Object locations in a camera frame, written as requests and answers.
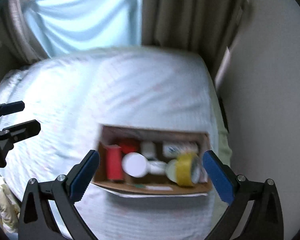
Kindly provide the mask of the yellow tape roll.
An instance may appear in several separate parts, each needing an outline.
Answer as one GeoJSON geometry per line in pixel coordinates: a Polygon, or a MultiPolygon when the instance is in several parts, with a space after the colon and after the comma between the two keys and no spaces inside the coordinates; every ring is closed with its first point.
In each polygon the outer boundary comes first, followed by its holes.
{"type": "Polygon", "coordinates": [[[193,187],[198,184],[201,168],[197,154],[179,155],[175,164],[176,183],[181,187],[193,187]]]}

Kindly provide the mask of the red carton box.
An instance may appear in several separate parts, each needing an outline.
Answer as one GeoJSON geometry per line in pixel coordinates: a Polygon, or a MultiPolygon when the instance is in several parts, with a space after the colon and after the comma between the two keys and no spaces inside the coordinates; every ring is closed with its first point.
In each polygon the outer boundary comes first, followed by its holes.
{"type": "Polygon", "coordinates": [[[122,150],[118,145],[106,147],[106,176],[111,181],[123,181],[122,150]]]}

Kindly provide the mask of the red lid small jar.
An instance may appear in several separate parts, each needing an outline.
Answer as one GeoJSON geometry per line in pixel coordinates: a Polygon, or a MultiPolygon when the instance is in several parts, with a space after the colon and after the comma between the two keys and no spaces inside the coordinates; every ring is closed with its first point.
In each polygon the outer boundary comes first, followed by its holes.
{"type": "Polygon", "coordinates": [[[140,149],[140,142],[132,138],[120,140],[119,146],[123,154],[129,154],[132,152],[138,152],[140,149]]]}

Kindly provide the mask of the green white jar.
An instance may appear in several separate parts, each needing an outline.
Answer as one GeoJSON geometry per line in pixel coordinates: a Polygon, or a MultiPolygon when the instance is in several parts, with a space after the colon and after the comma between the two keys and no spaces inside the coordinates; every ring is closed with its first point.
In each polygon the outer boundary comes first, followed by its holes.
{"type": "Polygon", "coordinates": [[[123,171],[133,178],[142,178],[148,174],[148,160],[140,153],[132,152],[122,159],[123,171]]]}

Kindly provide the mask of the white tube bottle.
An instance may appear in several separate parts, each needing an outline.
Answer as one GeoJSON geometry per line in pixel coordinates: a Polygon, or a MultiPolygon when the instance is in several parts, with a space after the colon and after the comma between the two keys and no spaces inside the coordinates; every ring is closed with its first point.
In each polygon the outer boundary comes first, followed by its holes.
{"type": "Polygon", "coordinates": [[[196,142],[169,142],[165,141],[162,144],[162,155],[165,158],[176,158],[182,154],[199,152],[199,147],[196,142]]]}

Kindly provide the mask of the white earbuds case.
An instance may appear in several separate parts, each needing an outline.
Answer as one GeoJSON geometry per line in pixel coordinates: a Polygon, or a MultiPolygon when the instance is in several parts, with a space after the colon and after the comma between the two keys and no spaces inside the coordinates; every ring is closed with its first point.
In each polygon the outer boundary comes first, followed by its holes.
{"type": "Polygon", "coordinates": [[[156,159],[156,148],[155,143],[151,141],[143,141],[141,143],[141,154],[148,160],[156,159]]]}

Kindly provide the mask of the pale green lid jar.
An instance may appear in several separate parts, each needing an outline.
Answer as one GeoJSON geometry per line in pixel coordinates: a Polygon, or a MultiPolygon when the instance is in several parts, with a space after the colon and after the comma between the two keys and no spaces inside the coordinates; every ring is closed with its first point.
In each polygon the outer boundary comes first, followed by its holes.
{"type": "Polygon", "coordinates": [[[165,167],[166,177],[174,183],[177,182],[176,174],[175,174],[176,163],[177,163],[177,160],[173,159],[173,160],[169,161],[165,167]]]}

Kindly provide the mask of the white black hair mask jar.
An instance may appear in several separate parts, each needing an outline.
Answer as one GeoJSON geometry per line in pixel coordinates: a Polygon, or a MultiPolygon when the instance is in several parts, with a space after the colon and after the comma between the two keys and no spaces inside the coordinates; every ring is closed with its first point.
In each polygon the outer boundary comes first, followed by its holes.
{"type": "Polygon", "coordinates": [[[152,175],[164,176],[166,174],[167,164],[164,161],[159,160],[149,160],[148,161],[148,171],[152,175]]]}

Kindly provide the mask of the grey curtain left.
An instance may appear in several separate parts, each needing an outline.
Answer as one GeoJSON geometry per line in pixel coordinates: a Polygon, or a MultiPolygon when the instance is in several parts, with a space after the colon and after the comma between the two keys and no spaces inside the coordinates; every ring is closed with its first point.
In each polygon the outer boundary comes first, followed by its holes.
{"type": "Polygon", "coordinates": [[[23,63],[35,63],[48,58],[47,53],[26,23],[26,3],[30,0],[7,0],[2,19],[8,35],[8,47],[23,63]]]}

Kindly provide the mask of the cardboard box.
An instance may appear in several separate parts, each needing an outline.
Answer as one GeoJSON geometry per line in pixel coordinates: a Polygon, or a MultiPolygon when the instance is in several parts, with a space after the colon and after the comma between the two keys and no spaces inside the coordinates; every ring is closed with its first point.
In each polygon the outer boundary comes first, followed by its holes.
{"type": "Polygon", "coordinates": [[[191,196],[205,195],[208,193],[212,184],[207,172],[202,165],[202,157],[205,151],[209,150],[209,135],[206,132],[189,132],[189,131],[169,131],[166,129],[143,129],[139,127],[110,126],[103,125],[101,136],[98,141],[98,152],[100,154],[100,164],[98,170],[92,179],[92,183],[106,190],[122,192],[124,194],[140,194],[142,196],[191,196]],[[119,145],[120,140],[132,138],[140,142],[140,149],[137,153],[141,154],[141,143],[151,141],[155,143],[156,159],[168,163],[176,158],[165,158],[162,155],[162,144],[169,142],[196,142],[199,147],[197,153],[201,176],[198,184],[193,187],[181,187],[177,183],[170,181],[166,175],[156,176],[148,172],[142,178],[133,178],[124,174],[123,181],[111,181],[106,176],[106,147],[109,145],[119,145]]]}

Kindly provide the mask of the light blue curtain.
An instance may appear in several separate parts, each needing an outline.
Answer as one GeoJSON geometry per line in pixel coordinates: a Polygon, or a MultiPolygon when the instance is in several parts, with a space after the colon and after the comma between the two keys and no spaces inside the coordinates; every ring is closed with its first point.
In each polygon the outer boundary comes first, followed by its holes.
{"type": "Polygon", "coordinates": [[[142,0],[30,0],[24,16],[48,57],[141,43],[142,0]]]}

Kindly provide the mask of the brown curtain right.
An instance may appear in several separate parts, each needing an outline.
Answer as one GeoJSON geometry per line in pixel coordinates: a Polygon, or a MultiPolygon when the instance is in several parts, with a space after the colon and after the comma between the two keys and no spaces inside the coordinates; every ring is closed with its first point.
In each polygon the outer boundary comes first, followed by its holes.
{"type": "Polygon", "coordinates": [[[143,0],[141,43],[191,51],[216,76],[247,0],[143,0]]]}

